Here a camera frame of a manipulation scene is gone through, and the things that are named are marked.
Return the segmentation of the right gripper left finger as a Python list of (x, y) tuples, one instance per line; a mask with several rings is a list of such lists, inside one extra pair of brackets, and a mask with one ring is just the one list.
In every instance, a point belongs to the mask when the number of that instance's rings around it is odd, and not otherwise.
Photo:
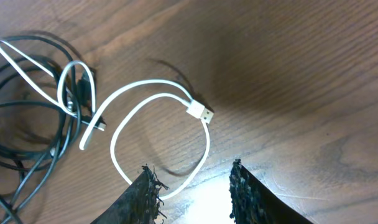
[(91, 224), (155, 224), (164, 202), (159, 197), (162, 188), (167, 189), (155, 172), (144, 166), (143, 172), (115, 202)]

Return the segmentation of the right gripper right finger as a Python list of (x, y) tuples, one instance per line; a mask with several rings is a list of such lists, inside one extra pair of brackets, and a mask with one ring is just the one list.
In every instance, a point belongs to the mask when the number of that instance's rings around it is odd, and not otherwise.
[(240, 159), (233, 162), (229, 192), (232, 203), (230, 218), (237, 224), (310, 223), (252, 175)]

